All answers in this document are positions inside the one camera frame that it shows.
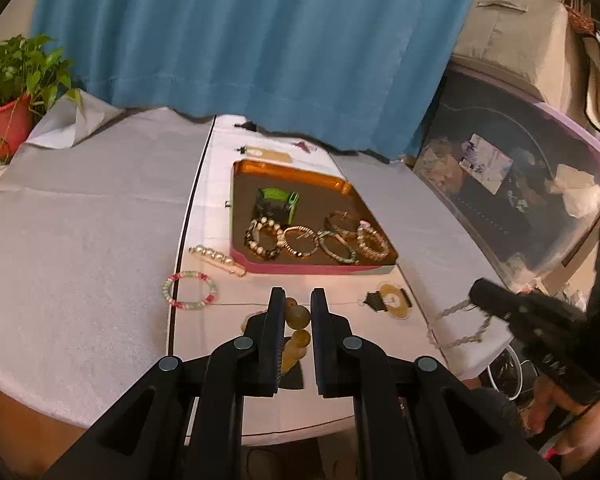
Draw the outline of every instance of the flower pot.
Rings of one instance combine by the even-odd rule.
[[[26,94],[0,107],[0,158],[13,156],[29,137],[32,129],[30,101],[31,96]]]

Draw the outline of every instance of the orange tray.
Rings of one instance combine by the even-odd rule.
[[[244,234],[253,219],[253,206],[259,187],[277,187],[299,194],[293,225],[308,227],[317,233],[324,229],[324,219],[334,211],[354,213],[368,221],[389,241],[389,255],[382,260],[372,260],[360,254],[360,263],[342,265],[318,249],[309,258],[298,259],[282,251],[275,260],[263,260],[244,245]],[[256,160],[239,160],[234,163],[231,193],[230,254],[248,272],[264,274],[350,274],[352,272],[390,272],[398,253],[376,218],[360,198],[356,189],[346,180],[313,171],[296,170]]]

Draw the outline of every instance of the paper label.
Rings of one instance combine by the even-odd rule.
[[[495,195],[509,173],[513,161],[490,142],[473,134],[464,143],[460,167]]]

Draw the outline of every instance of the black stripe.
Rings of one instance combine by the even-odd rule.
[[[214,132],[214,126],[216,126],[216,117],[214,116],[214,120],[211,123],[211,129],[209,130],[209,135],[206,138],[205,149],[202,150],[202,155],[200,156],[200,163],[198,165],[198,172],[196,173],[196,179],[193,181],[193,188],[191,189],[191,194],[189,196],[189,205],[187,206],[187,213],[184,219],[184,225],[182,226],[182,233],[180,234],[180,248],[178,249],[178,258],[176,261],[176,272],[180,272],[180,266],[182,264],[182,255],[184,254],[184,241],[187,237],[187,228],[189,227],[189,216],[191,215],[191,207],[193,206],[193,197],[196,194],[196,187],[198,186],[198,180],[200,179],[200,172],[202,171],[202,164],[205,161],[206,149],[209,147],[209,142],[211,141],[211,134]],[[173,299],[178,299],[178,282],[173,283]],[[174,306],[171,307],[171,315],[169,316],[169,342],[167,346],[167,355],[173,355],[173,334],[176,330],[176,308]]]

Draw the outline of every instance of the curtain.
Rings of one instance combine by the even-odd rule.
[[[396,158],[470,2],[38,0],[32,31],[64,46],[74,79],[114,106],[240,114]]]

